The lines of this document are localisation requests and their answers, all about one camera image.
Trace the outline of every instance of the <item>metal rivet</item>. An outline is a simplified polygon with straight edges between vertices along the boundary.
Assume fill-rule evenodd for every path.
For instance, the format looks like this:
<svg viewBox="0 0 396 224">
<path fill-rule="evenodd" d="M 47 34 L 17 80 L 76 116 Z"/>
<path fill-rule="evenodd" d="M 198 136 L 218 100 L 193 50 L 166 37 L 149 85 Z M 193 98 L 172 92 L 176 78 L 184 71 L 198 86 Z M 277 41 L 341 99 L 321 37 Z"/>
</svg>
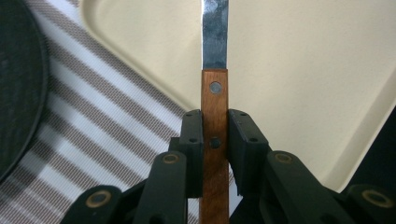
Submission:
<svg viewBox="0 0 396 224">
<path fill-rule="evenodd" d="M 108 192 L 107 190 L 102 189 L 92 194 L 87 199 L 85 204 L 90 208 L 97 208 L 110 202 L 110 199 L 111 199 L 111 193 Z"/>
<path fill-rule="evenodd" d="M 176 154 L 167 154 L 166 156 L 163 157 L 163 162 L 167 164 L 173 164 L 178 162 L 178 155 Z"/>
<path fill-rule="evenodd" d="M 275 159 L 282 163 L 290 164 L 293 161 L 293 158 L 284 153 L 277 153 L 275 154 Z"/>
<path fill-rule="evenodd" d="M 382 193 L 374 190 L 367 189 L 361 193 L 361 196 L 369 203 L 383 208 L 391 208 L 394 203 L 393 200 L 383 195 Z"/>
<path fill-rule="evenodd" d="M 221 145 L 221 141 L 217 137 L 212 137 L 210 139 L 209 145 L 210 145 L 211 148 L 219 148 L 220 145 Z"/>
<path fill-rule="evenodd" d="M 218 82 L 212 82 L 209 85 L 209 89 L 213 94 L 219 94 L 221 93 L 221 84 L 219 84 Z"/>
</svg>

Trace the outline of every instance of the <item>metal blade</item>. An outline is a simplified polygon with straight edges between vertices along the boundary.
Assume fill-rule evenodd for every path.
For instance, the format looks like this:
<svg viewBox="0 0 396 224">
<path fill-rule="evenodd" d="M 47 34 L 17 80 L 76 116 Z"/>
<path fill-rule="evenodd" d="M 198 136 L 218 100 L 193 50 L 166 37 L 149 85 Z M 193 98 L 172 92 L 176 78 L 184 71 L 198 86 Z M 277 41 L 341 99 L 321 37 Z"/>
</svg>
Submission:
<svg viewBox="0 0 396 224">
<path fill-rule="evenodd" d="M 228 0 L 202 0 L 202 67 L 226 68 Z"/>
</svg>

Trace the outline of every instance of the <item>knife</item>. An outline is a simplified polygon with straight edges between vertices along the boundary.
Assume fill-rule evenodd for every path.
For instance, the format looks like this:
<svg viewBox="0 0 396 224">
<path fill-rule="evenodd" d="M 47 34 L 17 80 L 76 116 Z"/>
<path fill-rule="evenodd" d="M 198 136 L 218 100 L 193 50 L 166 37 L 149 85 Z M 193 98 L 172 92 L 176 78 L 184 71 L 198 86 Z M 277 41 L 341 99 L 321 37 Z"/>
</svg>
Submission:
<svg viewBox="0 0 396 224">
<path fill-rule="evenodd" d="M 227 30 L 228 0 L 202 0 L 202 224 L 229 222 Z"/>
</svg>

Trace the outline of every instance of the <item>white plastic tray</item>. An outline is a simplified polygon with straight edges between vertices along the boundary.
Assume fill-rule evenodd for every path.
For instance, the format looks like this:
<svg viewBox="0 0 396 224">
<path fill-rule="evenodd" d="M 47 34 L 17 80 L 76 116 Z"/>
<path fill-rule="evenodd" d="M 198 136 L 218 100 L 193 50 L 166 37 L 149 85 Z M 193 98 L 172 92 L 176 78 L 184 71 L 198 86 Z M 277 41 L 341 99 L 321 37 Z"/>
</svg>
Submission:
<svg viewBox="0 0 396 224">
<path fill-rule="evenodd" d="M 81 0 L 91 35 L 200 107 L 198 0 Z M 342 190 L 396 104 L 396 1 L 230 1 L 230 107 Z"/>
</svg>

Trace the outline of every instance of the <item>knife handle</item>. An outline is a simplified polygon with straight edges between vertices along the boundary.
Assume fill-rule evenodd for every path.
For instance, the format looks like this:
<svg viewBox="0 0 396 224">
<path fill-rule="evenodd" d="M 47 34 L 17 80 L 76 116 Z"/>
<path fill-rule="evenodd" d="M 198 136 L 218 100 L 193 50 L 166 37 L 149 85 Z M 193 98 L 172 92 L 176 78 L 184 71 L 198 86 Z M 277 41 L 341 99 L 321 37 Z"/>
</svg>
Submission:
<svg viewBox="0 0 396 224">
<path fill-rule="evenodd" d="M 202 71 L 201 111 L 204 127 L 204 185 L 200 223 L 229 223 L 228 71 Z"/>
</svg>

